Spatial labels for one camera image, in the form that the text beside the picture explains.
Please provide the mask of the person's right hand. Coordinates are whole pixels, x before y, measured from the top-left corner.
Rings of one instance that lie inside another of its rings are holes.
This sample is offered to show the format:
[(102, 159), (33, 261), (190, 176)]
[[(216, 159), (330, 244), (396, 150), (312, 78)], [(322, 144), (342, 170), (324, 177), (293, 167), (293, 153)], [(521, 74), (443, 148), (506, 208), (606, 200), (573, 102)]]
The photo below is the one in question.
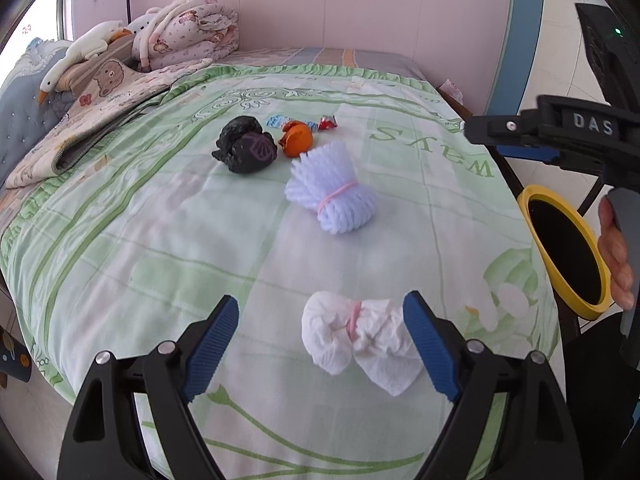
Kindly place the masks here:
[(600, 200), (599, 221), (598, 248), (611, 272), (611, 295), (616, 304), (629, 311), (636, 306), (632, 293), (634, 271), (628, 262), (628, 249), (623, 233), (615, 224), (614, 211), (606, 196)]

